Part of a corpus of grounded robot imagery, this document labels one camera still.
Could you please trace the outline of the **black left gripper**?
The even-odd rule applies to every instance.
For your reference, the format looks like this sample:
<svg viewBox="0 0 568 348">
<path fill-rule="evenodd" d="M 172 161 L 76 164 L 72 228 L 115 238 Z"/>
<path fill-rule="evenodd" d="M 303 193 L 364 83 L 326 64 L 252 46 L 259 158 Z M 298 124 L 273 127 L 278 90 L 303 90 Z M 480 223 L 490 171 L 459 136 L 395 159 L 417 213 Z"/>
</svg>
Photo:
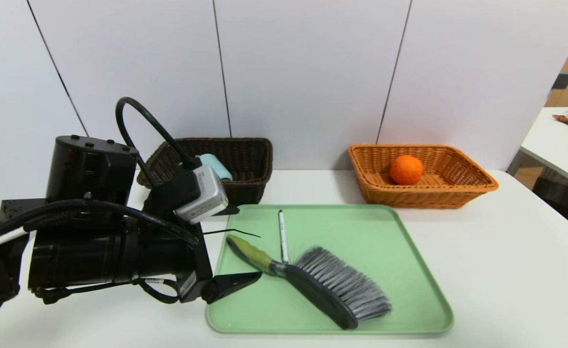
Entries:
<svg viewBox="0 0 568 348">
<path fill-rule="evenodd" d="M 201 296 L 213 304 L 256 283 L 262 272 L 213 277 L 201 226 L 169 214 L 163 226 L 125 217 L 122 228 L 122 283 L 139 286 L 165 304 L 186 303 Z"/>
</svg>

